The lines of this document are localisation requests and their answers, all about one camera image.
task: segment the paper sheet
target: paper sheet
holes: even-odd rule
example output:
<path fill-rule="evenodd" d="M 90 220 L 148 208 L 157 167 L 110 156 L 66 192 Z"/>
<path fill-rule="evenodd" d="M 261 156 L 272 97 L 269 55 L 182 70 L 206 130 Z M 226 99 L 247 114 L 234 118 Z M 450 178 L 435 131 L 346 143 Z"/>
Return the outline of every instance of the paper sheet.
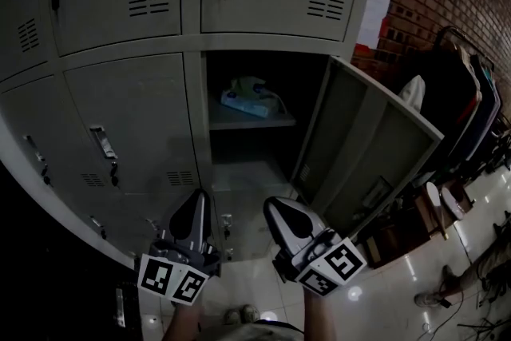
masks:
<path fill-rule="evenodd" d="M 358 32 L 358 44 L 365 45 L 370 49 L 378 47 L 382 20 L 389 10 L 389 5 L 390 0 L 367 0 L 362 24 Z"/>

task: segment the person's foot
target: person's foot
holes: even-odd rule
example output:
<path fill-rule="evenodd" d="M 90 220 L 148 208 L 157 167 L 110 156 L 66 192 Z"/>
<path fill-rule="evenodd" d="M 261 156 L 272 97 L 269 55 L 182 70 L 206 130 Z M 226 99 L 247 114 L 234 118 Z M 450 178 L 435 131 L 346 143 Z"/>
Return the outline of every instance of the person's foot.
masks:
<path fill-rule="evenodd" d="M 225 325 L 241 324 L 240 312 L 236 309 L 227 311 L 224 315 L 224 324 Z"/>
<path fill-rule="evenodd" d="M 446 264 L 443 268 L 442 268 L 442 277 L 444 279 L 444 281 L 452 281 L 452 280 L 455 280 L 457 279 L 458 276 L 456 276 L 454 273 L 453 273 L 453 270 L 449 267 L 448 264 Z"/>
<path fill-rule="evenodd" d="M 418 307 L 434 307 L 440 304 L 442 298 L 438 293 L 418 293 L 414 302 Z"/>
<path fill-rule="evenodd" d="M 250 304 L 247 304 L 246 306 L 243 306 L 241 309 L 241 319 L 244 323 L 255 323 L 257 320 L 260 319 L 259 312 L 257 311 L 257 308 L 254 306 L 251 306 Z"/>

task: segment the open locker door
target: open locker door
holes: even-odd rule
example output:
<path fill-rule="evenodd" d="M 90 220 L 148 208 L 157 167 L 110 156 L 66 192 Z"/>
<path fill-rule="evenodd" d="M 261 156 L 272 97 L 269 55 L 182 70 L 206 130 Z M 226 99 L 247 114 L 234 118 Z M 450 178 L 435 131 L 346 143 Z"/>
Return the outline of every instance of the open locker door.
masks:
<path fill-rule="evenodd" d="M 443 135 L 398 96 L 331 57 L 292 183 L 341 236 L 406 186 Z"/>

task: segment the cable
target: cable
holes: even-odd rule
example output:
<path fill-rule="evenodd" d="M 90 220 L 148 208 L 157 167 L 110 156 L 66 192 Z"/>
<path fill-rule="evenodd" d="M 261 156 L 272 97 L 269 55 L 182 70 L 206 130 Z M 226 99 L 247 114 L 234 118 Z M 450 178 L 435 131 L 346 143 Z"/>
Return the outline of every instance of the cable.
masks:
<path fill-rule="evenodd" d="M 472 264 L 472 260 L 470 259 L 470 256 L 469 256 L 469 253 L 467 252 L 466 250 L 466 247 L 465 247 L 465 244 L 463 243 L 463 240 L 461 240 L 461 236 L 460 236 L 460 232 L 458 231 L 458 228 L 456 227 L 456 223 L 453 223 L 453 226 L 454 226 L 454 230 L 456 231 L 456 233 L 458 234 L 458 239 L 460 240 L 461 242 L 461 245 L 463 247 L 463 250 L 465 250 L 465 254 L 466 254 L 466 258 L 469 260 L 469 263 Z"/>
<path fill-rule="evenodd" d="M 461 302 L 460 302 L 458 309 L 446 321 L 444 321 L 442 324 L 440 324 L 435 331 L 433 331 L 433 336 L 430 338 L 430 341 L 433 341 L 433 338 L 437 334 L 438 330 L 440 330 L 440 328 L 442 328 L 444 325 L 446 325 L 460 311 L 464 300 L 465 300 L 465 295 L 464 295 L 463 291 L 461 291 Z M 428 334 L 429 332 L 430 332 L 429 330 L 425 331 L 423 334 L 421 334 L 417 338 L 416 341 L 419 341 L 424 335 Z"/>
<path fill-rule="evenodd" d="M 461 291 L 461 302 L 460 302 L 460 307 L 458 307 L 458 309 L 446 320 L 444 321 L 442 324 L 440 324 L 437 329 L 434 331 L 433 333 L 433 337 L 431 337 L 430 341 L 433 341 L 433 338 L 434 336 L 437 334 L 438 330 L 440 330 L 440 328 L 442 328 L 444 325 L 446 325 L 461 309 L 461 306 L 463 305 L 463 301 L 465 300 L 465 295 L 463 294 L 463 291 Z"/>

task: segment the sneaker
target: sneaker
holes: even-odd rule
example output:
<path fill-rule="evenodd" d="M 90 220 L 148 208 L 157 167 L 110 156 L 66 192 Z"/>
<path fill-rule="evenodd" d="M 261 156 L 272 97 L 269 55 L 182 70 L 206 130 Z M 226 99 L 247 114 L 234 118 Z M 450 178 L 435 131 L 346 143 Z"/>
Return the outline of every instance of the sneaker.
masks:
<path fill-rule="evenodd" d="M 232 309 L 225 313 L 224 315 L 224 324 L 225 325 L 236 325 L 241 324 L 241 314 L 238 310 Z"/>
<path fill-rule="evenodd" d="M 243 306 L 243 308 L 241 309 L 241 318 L 244 323 L 255 323 L 261 317 L 259 315 L 259 312 L 257 311 L 257 308 L 251 306 L 250 304 L 247 304 L 246 306 Z"/>
<path fill-rule="evenodd" d="M 434 307 L 440 304 L 442 298 L 438 293 L 419 293 L 414 297 L 414 302 L 419 307 Z"/>

